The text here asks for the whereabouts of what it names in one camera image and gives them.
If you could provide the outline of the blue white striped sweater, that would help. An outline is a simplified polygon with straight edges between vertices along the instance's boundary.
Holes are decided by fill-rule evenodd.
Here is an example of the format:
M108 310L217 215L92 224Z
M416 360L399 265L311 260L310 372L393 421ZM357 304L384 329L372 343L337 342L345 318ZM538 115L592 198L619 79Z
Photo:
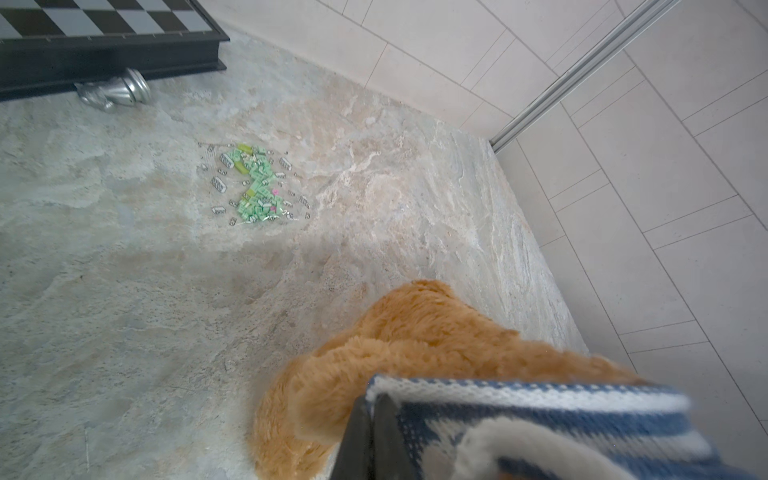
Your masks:
M663 385L555 384L375 375L367 406L396 406L421 479L748 479Z

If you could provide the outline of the brown teddy bear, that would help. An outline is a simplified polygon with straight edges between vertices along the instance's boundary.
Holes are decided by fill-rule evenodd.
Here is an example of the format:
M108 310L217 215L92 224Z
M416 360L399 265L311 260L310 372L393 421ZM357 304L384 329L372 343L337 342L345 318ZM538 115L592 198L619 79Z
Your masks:
M291 360L262 397L250 439L261 479L312 479L355 400L376 374L556 384L642 385L629 368L562 351L495 323L444 282L416 280L380 298L350 328Z

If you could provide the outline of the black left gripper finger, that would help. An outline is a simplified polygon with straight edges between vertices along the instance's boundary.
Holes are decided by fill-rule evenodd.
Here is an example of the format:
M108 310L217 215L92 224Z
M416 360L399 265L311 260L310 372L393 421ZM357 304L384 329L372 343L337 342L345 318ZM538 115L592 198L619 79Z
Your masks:
M355 400L331 480L415 480L419 476L400 431L399 408L386 394L372 405Z

